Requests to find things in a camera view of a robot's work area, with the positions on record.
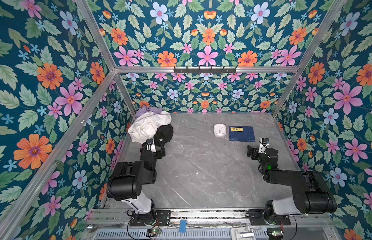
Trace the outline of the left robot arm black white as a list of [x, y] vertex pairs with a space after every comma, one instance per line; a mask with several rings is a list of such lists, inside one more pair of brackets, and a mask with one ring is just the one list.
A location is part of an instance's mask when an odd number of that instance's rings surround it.
[[138, 221], [156, 220], [153, 200], [142, 190], [156, 182], [156, 163], [165, 156], [165, 140], [148, 139], [140, 149], [140, 160], [119, 162], [107, 183], [108, 198], [121, 201], [131, 208], [130, 216]]

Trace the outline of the black cloth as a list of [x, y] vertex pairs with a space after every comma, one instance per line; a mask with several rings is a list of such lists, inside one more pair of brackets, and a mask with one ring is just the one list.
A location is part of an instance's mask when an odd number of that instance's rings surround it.
[[153, 137], [154, 145], [162, 150], [165, 144], [172, 140], [172, 137], [173, 127], [171, 124], [160, 126]]

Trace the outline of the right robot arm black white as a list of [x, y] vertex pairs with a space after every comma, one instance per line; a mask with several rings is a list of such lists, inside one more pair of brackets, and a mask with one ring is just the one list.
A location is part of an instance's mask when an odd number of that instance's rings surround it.
[[292, 196], [267, 201], [261, 213], [248, 211], [251, 220], [262, 218], [268, 224], [283, 223], [288, 215], [334, 213], [337, 202], [320, 173], [278, 168], [278, 150], [266, 145], [256, 149], [248, 146], [247, 156], [258, 161], [258, 171], [268, 184], [290, 187]]

